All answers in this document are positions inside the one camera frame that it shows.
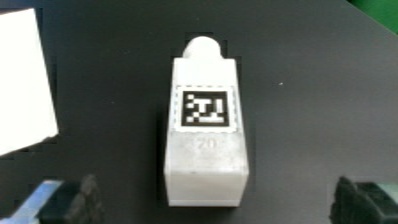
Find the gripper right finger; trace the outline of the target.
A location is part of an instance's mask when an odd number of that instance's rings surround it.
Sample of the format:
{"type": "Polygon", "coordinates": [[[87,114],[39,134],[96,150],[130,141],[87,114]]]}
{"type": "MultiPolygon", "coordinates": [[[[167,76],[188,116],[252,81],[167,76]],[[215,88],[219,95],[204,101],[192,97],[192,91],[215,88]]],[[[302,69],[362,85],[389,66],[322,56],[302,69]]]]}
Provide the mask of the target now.
{"type": "Polygon", "coordinates": [[[329,218],[332,224],[398,224],[398,183],[341,177],[329,218]]]}

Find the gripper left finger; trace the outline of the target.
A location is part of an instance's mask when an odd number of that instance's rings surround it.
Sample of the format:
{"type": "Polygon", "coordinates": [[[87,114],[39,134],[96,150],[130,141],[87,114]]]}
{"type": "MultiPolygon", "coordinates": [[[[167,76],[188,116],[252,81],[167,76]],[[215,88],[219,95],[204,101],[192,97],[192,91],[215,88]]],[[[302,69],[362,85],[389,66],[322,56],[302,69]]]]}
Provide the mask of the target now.
{"type": "Polygon", "coordinates": [[[105,224],[96,176],[44,180],[4,224],[105,224]]]}

